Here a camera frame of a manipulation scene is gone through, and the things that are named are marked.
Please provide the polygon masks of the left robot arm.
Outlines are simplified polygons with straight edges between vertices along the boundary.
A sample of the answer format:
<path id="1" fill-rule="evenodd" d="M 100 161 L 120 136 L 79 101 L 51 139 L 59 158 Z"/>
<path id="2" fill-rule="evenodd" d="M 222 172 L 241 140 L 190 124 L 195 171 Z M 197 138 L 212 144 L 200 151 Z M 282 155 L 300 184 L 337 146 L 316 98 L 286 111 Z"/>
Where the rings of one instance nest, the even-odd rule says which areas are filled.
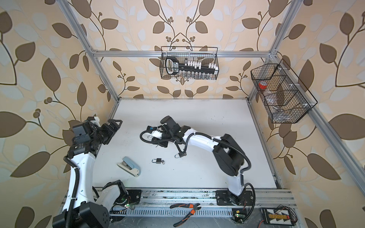
<path id="1" fill-rule="evenodd" d="M 96 116 L 72 127 L 72 145 L 63 160 L 71 175 L 62 213 L 53 218 L 54 228 L 107 228 L 109 211 L 127 194 L 120 180 L 108 183 L 98 199 L 93 196 L 93 170 L 100 146 L 110 143 L 122 120 L 109 119 L 100 124 Z"/>

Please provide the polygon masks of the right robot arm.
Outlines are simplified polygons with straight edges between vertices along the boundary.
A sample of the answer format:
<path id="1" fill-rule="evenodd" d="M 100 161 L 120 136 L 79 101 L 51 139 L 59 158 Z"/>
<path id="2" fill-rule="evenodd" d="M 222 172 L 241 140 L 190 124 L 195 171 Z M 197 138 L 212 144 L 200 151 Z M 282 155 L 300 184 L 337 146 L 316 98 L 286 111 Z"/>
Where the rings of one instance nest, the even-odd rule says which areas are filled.
<path id="1" fill-rule="evenodd" d="M 248 201 L 244 194 L 247 187 L 252 188 L 253 185 L 244 182 L 244 172 L 252 168 L 252 163 L 231 135 L 210 136 L 186 125 L 180 126 L 172 117 L 166 116 L 159 126 L 148 126 L 139 137 L 145 143 L 163 148 L 173 143 L 178 150 L 175 155 L 177 159 L 187 155 L 189 146 L 211 152 L 219 168 L 229 177 L 228 197 L 231 204 L 241 206 Z"/>

